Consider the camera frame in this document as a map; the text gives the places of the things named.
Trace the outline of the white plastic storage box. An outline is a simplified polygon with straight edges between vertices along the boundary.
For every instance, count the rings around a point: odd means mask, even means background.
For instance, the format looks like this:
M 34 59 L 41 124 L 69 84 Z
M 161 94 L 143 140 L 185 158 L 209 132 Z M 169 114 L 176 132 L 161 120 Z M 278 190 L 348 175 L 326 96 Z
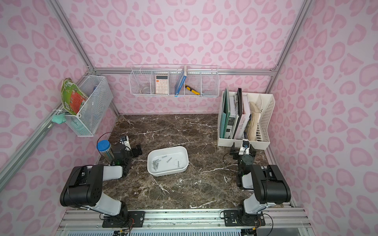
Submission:
M 154 177 L 182 173 L 188 165 L 188 151 L 183 146 L 153 150 L 147 158 L 147 170 Z

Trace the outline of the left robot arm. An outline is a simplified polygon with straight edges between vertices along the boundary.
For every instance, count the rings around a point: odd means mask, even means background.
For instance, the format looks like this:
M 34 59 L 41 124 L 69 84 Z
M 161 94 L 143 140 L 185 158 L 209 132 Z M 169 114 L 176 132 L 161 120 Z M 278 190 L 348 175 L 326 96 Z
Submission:
M 103 182 L 125 178 L 132 160 L 143 154 L 142 147 L 140 144 L 131 147 L 129 138 L 123 136 L 114 146 L 108 140 L 98 140 L 96 149 L 109 165 L 74 167 L 61 192 L 60 204 L 102 214 L 104 228 L 124 226 L 131 219 L 127 205 L 105 194 Z

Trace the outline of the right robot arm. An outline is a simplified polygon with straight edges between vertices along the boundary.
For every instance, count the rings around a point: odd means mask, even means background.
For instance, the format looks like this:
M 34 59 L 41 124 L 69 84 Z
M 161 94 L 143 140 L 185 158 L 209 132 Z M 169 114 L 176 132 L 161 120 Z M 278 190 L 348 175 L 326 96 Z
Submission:
M 257 151 L 249 141 L 242 141 L 240 147 L 233 144 L 230 154 L 237 160 L 237 186 L 253 192 L 238 207 L 238 223 L 262 223 L 263 210 L 291 201 L 290 187 L 279 167 L 255 164 Z

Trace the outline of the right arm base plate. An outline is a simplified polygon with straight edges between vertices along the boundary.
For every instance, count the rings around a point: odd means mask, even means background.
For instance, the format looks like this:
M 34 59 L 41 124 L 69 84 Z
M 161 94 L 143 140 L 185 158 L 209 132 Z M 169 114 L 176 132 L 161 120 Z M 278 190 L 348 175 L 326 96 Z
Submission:
M 223 210 L 220 213 L 220 218 L 224 220 L 226 227 L 252 226 L 258 228 L 266 225 L 263 214 L 247 214 L 238 210 Z

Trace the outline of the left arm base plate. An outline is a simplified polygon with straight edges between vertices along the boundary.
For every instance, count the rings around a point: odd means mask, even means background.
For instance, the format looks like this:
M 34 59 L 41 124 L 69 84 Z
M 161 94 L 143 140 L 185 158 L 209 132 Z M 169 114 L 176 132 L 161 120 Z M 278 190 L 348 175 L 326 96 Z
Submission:
M 145 213 L 145 211 L 129 211 L 126 216 L 105 216 L 102 228 L 142 228 Z

